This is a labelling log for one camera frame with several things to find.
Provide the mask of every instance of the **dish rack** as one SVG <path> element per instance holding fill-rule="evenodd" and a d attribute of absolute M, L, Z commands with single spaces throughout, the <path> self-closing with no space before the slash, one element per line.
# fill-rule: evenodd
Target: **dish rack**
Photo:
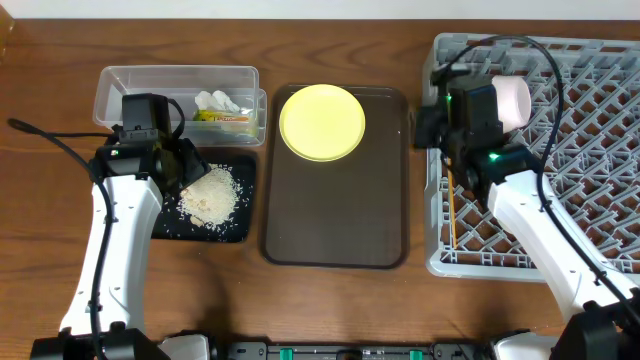
<path fill-rule="evenodd" d="M 440 34 L 423 67 L 423 104 L 435 101 L 430 74 L 490 35 Z M 597 248 L 640 283 L 640 43 L 533 37 L 551 53 L 564 82 L 565 110 L 545 173 Z M 531 93 L 526 128 L 508 134 L 541 157 L 557 109 L 550 65 L 527 44 L 480 46 L 458 64 L 474 73 L 522 76 Z M 542 282 L 518 241 L 449 179 L 440 151 L 427 156 L 424 191 L 427 268 L 438 276 Z M 452 224 L 451 211 L 456 223 Z M 456 226 L 454 248 L 452 226 Z"/>

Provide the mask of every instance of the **wood grain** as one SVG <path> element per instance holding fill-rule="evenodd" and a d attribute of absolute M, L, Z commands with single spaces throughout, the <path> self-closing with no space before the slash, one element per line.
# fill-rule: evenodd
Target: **wood grain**
<path fill-rule="evenodd" d="M 441 32 L 640 38 L 638 22 L 20 20 L 0 67 L 0 115 L 50 131 L 95 131 L 92 109 L 108 65 L 242 64 L 269 96 L 287 83 L 384 85 L 413 105 L 421 66 Z M 100 140 L 68 143 L 89 158 Z M 257 193 L 264 191 L 265 147 Z M 514 328 L 558 334 L 543 284 L 438 278 L 425 268 L 425 157 L 410 153 L 407 262 L 394 271 L 278 267 L 243 244 L 154 240 L 145 288 L 151 338 L 181 329 L 224 340 L 422 343 L 486 338 Z M 0 358 L 25 358 L 54 336 L 79 278 L 91 184 L 46 141 L 0 131 Z M 253 223 L 263 215 L 256 203 Z"/>

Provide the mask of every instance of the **green component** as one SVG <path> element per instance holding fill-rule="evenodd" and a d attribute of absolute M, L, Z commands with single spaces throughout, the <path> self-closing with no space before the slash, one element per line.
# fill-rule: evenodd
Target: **green component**
<path fill-rule="evenodd" d="M 293 349 L 280 349 L 280 360 L 293 360 Z"/>
<path fill-rule="evenodd" d="M 420 350 L 409 351 L 409 360 L 422 360 L 422 351 Z"/>

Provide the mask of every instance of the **white cup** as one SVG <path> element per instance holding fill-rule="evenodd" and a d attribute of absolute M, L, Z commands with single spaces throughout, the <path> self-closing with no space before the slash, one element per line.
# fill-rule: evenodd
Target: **white cup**
<path fill-rule="evenodd" d="M 498 98 L 498 119 L 502 131 L 524 127 L 531 117 L 531 95 L 527 83 L 520 76 L 494 76 L 491 80 Z"/>

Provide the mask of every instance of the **yellow stick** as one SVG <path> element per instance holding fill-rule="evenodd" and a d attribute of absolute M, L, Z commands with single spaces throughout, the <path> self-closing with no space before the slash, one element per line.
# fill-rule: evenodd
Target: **yellow stick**
<path fill-rule="evenodd" d="M 458 236 L 456 235 L 456 209 L 453 205 L 453 174 L 448 170 L 449 175 L 449 217 L 451 218 L 451 232 L 453 233 L 453 250 L 458 248 Z"/>

